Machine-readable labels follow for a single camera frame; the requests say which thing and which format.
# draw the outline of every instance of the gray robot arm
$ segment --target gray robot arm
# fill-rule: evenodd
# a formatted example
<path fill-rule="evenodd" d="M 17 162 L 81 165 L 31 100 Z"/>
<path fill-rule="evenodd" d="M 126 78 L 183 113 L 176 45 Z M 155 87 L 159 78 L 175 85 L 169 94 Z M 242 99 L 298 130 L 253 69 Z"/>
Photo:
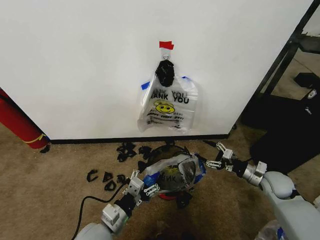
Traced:
<path fill-rule="evenodd" d="M 112 235 L 119 234 L 132 216 L 135 207 L 143 200 L 148 201 L 160 190 L 157 184 L 145 187 L 145 183 L 138 178 L 139 170 L 134 169 L 128 187 L 123 191 L 123 197 L 114 204 L 108 204 L 102 210 L 102 223 L 90 223 L 85 226 L 75 240 L 112 240 Z"/>
<path fill-rule="evenodd" d="M 274 214 L 289 240 L 320 239 L 320 212 L 305 201 L 296 191 L 292 180 L 280 172 L 267 171 L 267 165 L 259 162 L 257 166 L 237 159 L 231 149 L 222 143 L 213 144 L 220 150 L 220 157 L 215 161 L 206 161 L 207 167 L 234 172 L 254 186 L 260 186 L 270 200 Z M 108 204 L 102 211 L 102 223 L 90 223 L 84 227 L 76 240 L 111 240 L 112 234 L 118 234 L 132 215 L 135 207 L 142 203 L 143 198 L 154 196 L 159 187 L 155 184 L 146 188 L 144 182 L 134 170 L 124 196 Z"/>
<path fill-rule="evenodd" d="M 222 143 L 216 147 L 223 153 L 218 161 L 207 161 L 214 169 L 225 168 L 235 172 L 254 186 L 260 186 L 272 204 L 274 214 L 289 240 L 320 239 L 320 212 L 301 197 L 290 177 L 276 171 L 267 171 L 267 165 L 257 166 L 241 162 L 231 149 Z"/>

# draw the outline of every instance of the torn plastic bag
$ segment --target torn plastic bag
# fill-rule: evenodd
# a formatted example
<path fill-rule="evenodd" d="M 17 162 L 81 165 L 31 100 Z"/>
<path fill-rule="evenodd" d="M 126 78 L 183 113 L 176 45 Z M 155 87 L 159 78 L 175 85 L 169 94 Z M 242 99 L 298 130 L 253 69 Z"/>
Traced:
<path fill-rule="evenodd" d="M 205 174 L 205 166 L 196 153 L 180 153 L 148 166 L 143 181 L 147 186 L 157 183 L 160 193 L 178 192 L 190 189 Z"/>
<path fill-rule="evenodd" d="M 177 75 L 168 51 L 162 58 L 143 97 L 138 128 L 143 132 L 158 126 L 186 133 L 192 128 L 198 90 L 191 79 Z"/>
<path fill-rule="evenodd" d="M 272 220 L 259 231 L 254 240 L 288 240 L 288 238 L 278 220 Z"/>

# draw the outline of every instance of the black baseboard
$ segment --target black baseboard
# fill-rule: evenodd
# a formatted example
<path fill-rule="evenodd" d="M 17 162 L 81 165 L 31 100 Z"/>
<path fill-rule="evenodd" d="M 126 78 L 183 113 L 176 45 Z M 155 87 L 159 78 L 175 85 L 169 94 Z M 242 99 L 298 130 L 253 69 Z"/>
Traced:
<path fill-rule="evenodd" d="M 188 136 L 151 136 L 151 137 L 120 137 L 120 138 L 93 138 L 93 139 L 54 139 L 52 144 L 102 144 L 123 142 L 157 142 L 167 140 L 203 140 L 227 139 L 229 134 L 188 135 Z"/>

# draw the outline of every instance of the red fire extinguisher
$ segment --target red fire extinguisher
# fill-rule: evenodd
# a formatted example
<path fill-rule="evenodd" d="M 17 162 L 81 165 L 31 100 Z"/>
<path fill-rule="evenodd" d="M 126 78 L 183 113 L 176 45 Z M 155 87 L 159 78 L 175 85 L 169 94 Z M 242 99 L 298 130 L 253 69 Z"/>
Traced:
<path fill-rule="evenodd" d="M 22 113 L 1 88 L 0 122 L 33 149 L 43 148 L 49 143 L 47 136 Z"/>

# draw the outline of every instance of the black cable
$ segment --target black cable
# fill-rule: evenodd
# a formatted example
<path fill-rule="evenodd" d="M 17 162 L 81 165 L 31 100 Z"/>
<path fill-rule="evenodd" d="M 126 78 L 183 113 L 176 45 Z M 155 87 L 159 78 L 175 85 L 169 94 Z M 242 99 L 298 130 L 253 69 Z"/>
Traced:
<path fill-rule="evenodd" d="M 105 203 L 105 204 L 106 204 L 106 203 L 109 203 L 109 202 L 111 202 L 111 201 L 115 198 L 115 196 L 116 196 L 116 195 L 118 194 L 118 192 L 123 188 L 124 185 L 126 185 L 126 183 L 123 183 L 123 184 L 115 191 L 115 193 L 112 195 L 112 197 L 111 197 L 109 200 L 103 200 L 103 199 L 97 198 L 97 197 L 95 197 L 95 196 L 86 196 L 86 197 L 82 200 L 81 206 L 80 206 L 78 224 L 77 224 L 77 226 L 76 226 L 76 230 L 75 230 L 74 235 L 73 235 L 73 237 L 72 237 L 71 240 L 74 240 L 74 239 L 76 238 L 78 232 L 79 232 L 79 228 L 80 228 L 80 225 L 81 225 L 82 212 L 83 212 L 83 209 L 84 209 L 85 200 L 86 200 L 86 199 L 94 199 L 94 200 L 99 201 L 99 202 L 101 202 L 101 203 Z"/>

